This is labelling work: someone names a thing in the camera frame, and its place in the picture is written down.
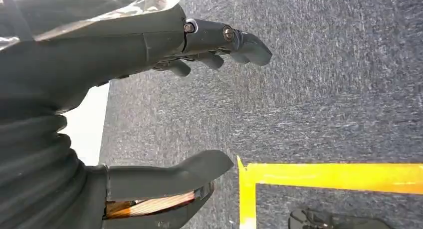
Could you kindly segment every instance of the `bolt head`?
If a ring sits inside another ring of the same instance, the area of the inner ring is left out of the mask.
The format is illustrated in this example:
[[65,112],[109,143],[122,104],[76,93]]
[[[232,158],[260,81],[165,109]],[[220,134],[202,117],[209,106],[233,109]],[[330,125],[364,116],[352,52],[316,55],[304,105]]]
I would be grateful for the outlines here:
[[227,41],[232,41],[232,39],[233,39],[233,29],[230,26],[225,26],[223,28],[223,37]]

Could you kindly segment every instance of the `plastic wrap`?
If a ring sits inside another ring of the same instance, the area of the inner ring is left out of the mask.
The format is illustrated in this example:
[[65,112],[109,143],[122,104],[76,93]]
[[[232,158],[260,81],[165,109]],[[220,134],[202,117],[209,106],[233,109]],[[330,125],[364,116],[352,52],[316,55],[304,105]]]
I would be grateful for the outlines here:
[[179,0],[0,0],[0,50],[42,41],[100,20],[164,11]]

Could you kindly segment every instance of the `yellow line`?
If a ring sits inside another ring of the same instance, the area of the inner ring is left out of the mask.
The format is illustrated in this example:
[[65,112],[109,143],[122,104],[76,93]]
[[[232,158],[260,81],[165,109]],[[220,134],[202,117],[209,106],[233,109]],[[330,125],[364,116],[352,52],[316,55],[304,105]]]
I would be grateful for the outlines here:
[[239,169],[239,228],[255,229],[255,181],[251,180],[247,170],[237,156]]
[[255,184],[423,195],[423,164],[248,164],[237,157],[240,229],[256,228]]

